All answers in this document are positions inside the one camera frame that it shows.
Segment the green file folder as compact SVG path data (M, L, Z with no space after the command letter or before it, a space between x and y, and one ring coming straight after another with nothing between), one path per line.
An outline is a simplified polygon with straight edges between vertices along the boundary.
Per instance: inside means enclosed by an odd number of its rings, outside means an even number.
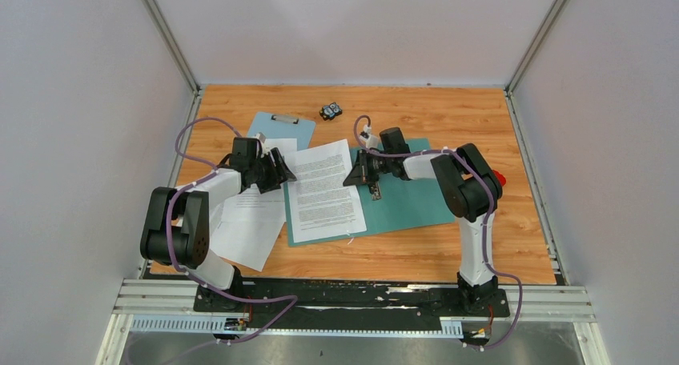
M358 150L350 148L352 165ZM380 177L381 198L372 200L367 187L356 187L367 230L352 237L452 223L438 183L431 179L402 181L390 174Z

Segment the printed text paper sheet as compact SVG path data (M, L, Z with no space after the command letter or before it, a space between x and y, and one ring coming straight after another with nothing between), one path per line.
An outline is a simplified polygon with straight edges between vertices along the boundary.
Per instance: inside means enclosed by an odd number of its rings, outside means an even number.
M352 168L346 139L295 151L285 162L296 177L285 187L289 246L351 238L368 229L357 188L344 185Z

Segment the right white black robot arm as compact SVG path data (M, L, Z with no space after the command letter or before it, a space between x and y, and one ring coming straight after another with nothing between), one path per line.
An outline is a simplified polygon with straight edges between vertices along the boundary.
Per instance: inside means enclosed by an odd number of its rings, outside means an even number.
M503 194L496 172L472 143L457 149L412 151L400 128L374 135L369 125L355 131L354 137L360 149L344 186L367 187L376 201L381 198L380 177L386 174L402 181L437 181L446 206L460 221L457 303L464 313L479 314L499 290L491 254L492 223Z

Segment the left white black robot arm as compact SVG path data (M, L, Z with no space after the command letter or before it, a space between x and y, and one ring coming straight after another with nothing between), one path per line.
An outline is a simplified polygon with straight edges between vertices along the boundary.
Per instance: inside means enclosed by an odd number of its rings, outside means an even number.
M242 275L210 248L223 204L251 187L265 194L295 180L281 150L268 146L262 134L236 137L231 152L206 176L182 187L156 187L151 192L140 254L172 266L215 293L215 301L225 311L237 311L247 301Z

